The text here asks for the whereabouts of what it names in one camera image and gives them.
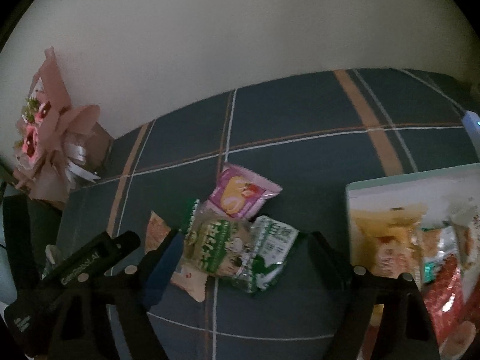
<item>pink flower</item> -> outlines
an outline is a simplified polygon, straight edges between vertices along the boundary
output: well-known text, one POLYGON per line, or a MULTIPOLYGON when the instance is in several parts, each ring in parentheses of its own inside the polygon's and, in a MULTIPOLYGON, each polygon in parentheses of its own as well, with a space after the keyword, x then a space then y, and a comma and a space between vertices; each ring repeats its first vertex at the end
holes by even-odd
POLYGON ((42 105, 40 105, 38 112, 35 114, 35 123, 37 123, 37 125, 40 126, 42 124, 43 119, 49 114, 51 107, 50 102, 42 103, 42 105))
POLYGON ((26 135, 23 139, 22 152, 28 156, 28 162, 34 164, 39 157, 37 150, 38 130, 35 126, 28 124, 25 132, 26 135))

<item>food package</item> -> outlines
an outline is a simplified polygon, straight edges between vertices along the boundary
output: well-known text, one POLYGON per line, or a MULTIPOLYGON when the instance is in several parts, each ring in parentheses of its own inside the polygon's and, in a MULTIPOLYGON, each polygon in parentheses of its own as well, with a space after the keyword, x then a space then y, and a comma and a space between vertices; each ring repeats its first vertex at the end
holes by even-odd
POLYGON ((478 260, 480 249, 480 217, 476 206, 468 206, 452 215, 458 237, 460 262, 465 269, 478 260))
POLYGON ((445 228, 424 228, 418 234, 423 256, 423 283, 435 279, 443 265, 443 260, 450 254, 458 255, 457 237, 452 226, 445 228))
POLYGON ((230 280, 248 293, 264 291, 278 279, 299 232, 261 216, 250 223, 191 206, 185 222, 185 261, 230 280))
POLYGON ((186 261, 213 276, 234 278, 254 249, 251 223, 212 210, 190 213, 183 255, 186 261))
POLYGON ((265 201, 282 188, 262 176, 238 165, 225 163, 206 207, 231 218, 252 218, 265 201))
POLYGON ((456 326, 463 306, 463 291, 458 259, 450 254, 423 298, 441 345, 456 326))
POLYGON ((268 216, 258 217, 251 227, 255 247, 235 284, 248 293, 265 291, 277 282, 287 263, 299 231, 268 216))
POLYGON ((458 360, 467 351, 477 330, 470 321, 464 321, 457 326, 445 341, 440 356, 442 360, 458 360))
MULTIPOLYGON (((155 212, 150 213, 150 221, 148 222, 145 237, 145 254, 157 249, 170 232, 170 227, 155 212)), ((170 282, 185 290, 197 302, 205 300, 205 285, 207 274, 189 266, 182 257, 178 262, 170 282)))
POLYGON ((454 328, 443 345, 440 354, 442 360, 457 360, 472 343, 477 329, 480 328, 480 280, 462 307, 458 318, 459 326, 454 328))
MULTIPOLYGON (((397 278, 409 272, 421 286, 421 251, 417 228, 427 211, 425 204, 395 207, 386 211, 352 210, 351 218, 365 236, 359 247, 361 258, 356 264, 366 267, 374 275, 397 278)), ((380 325, 383 305, 375 305, 370 320, 380 325)))

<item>metal bolt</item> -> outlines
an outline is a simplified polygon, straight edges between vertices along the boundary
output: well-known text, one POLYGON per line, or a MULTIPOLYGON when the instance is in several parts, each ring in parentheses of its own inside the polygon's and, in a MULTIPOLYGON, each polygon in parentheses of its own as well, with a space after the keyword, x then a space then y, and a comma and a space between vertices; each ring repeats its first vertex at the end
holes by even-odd
POLYGON ((127 274, 127 275, 132 275, 134 274, 136 271, 138 271, 138 268, 136 265, 129 265, 128 267, 125 268, 124 272, 127 274))
POLYGON ((83 283, 83 282, 87 281, 88 280, 88 274, 86 274, 86 273, 79 274, 78 277, 77 277, 77 280, 80 283, 83 283))
POLYGON ((353 268, 353 271, 354 271, 354 273, 355 273, 356 275, 358 275, 358 276, 363 276, 364 274, 367 273, 367 270, 366 270, 364 267, 362 267, 361 265, 355 266, 355 267, 353 268))
POLYGON ((402 273, 402 278, 406 281, 412 281, 413 280, 413 276, 411 274, 409 274, 408 272, 402 273))

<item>white device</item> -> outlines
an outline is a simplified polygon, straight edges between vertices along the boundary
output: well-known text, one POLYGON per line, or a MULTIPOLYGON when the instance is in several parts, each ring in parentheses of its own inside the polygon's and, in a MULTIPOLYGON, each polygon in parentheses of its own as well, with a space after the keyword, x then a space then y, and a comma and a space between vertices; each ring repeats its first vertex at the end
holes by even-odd
POLYGON ((462 123, 480 159, 480 117, 475 112, 467 111, 462 123))

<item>flower bouquet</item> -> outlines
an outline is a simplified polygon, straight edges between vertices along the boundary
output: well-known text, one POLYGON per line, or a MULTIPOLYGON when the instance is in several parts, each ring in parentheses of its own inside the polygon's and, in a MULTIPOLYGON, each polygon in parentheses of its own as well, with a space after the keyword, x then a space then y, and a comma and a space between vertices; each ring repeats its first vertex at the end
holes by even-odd
POLYGON ((34 75, 17 128, 17 189, 32 199, 65 202, 78 178, 95 181, 95 171, 109 153, 111 136, 97 123, 98 105, 73 108, 53 47, 34 75))

